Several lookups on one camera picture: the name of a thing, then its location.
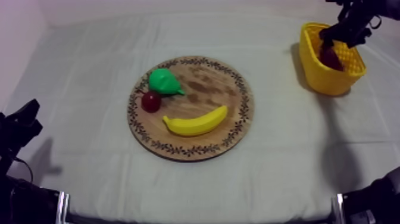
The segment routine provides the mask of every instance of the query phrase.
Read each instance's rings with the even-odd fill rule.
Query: white wall
[[[335,21],[340,10],[336,4],[328,4],[324,0],[39,0],[39,2],[52,26],[131,13],[221,10],[245,12],[254,11],[254,8],[262,14],[290,17],[308,17],[311,12],[311,14],[325,15],[328,20]]]
[[[22,77],[46,29],[36,0],[0,0],[0,110]]]

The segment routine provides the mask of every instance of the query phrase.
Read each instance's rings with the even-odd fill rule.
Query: red apple
[[[154,113],[160,109],[161,106],[161,95],[155,91],[149,91],[142,96],[142,108],[143,110]]]

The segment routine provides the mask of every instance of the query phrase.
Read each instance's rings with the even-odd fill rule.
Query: decorative floral border
[[[248,96],[249,91],[246,88],[245,82],[240,74],[236,73],[232,69],[221,65],[218,62],[210,61],[209,59],[202,57],[202,58],[192,58],[192,59],[173,59],[170,61],[165,62],[164,64],[160,64],[157,66],[158,69],[169,69],[171,66],[176,66],[178,63],[180,64],[194,64],[194,65],[201,65],[206,64],[207,67],[212,67],[218,71],[222,71],[224,74],[229,75],[231,78],[235,80],[235,85],[239,88],[239,92],[242,95],[242,99],[240,101],[240,108],[239,108],[239,115],[240,118],[238,121],[235,122],[235,127],[230,129],[227,136],[222,140],[221,145],[224,147],[229,147],[233,144],[233,140],[241,133],[243,124],[248,122],[249,120],[249,106],[248,103],[250,101],[250,97]],[[136,100],[139,98],[137,96],[138,93],[142,93],[145,91],[148,85],[148,79],[151,74],[151,71],[146,73],[146,76],[142,79],[140,84],[135,87],[135,91],[129,97],[129,104],[128,104],[128,122],[129,126],[133,127],[132,131],[134,131],[141,141],[145,143],[151,143],[150,146],[154,147],[158,150],[166,151],[167,153],[173,154],[183,154],[186,157],[191,157],[192,155],[202,155],[205,153],[216,153],[220,151],[221,148],[219,144],[210,144],[206,146],[193,146],[192,148],[184,149],[181,147],[175,147],[172,144],[165,144],[160,142],[159,140],[153,140],[149,133],[145,130],[142,123],[137,120],[138,114],[136,110],[138,109],[138,105]]]

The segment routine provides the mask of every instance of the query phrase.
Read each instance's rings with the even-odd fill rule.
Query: red fruit
[[[142,96],[143,110],[154,113],[160,109],[161,95],[155,91],[149,91]]]
[[[320,51],[320,61],[325,66],[338,71],[344,71],[343,65],[339,57],[336,55],[332,48],[322,47]]]

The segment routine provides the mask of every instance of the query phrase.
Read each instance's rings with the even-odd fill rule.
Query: white sheet
[[[41,104],[43,131],[19,155],[35,183],[70,193],[72,212],[109,220],[284,222],[327,216],[336,192],[367,186],[399,165],[398,38],[376,34],[359,47],[367,75],[348,95],[328,98],[304,85],[296,51],[302,23],[326,21],[324,13],[277,17],[252,4],[210,11],[51,30],[6,109],[32,98]],[[126,121],[136,80],[184,55],[230,64],[255,97],[244,139],[201,163],[147,152]],[[10,173],[27,177],[23,166]]]

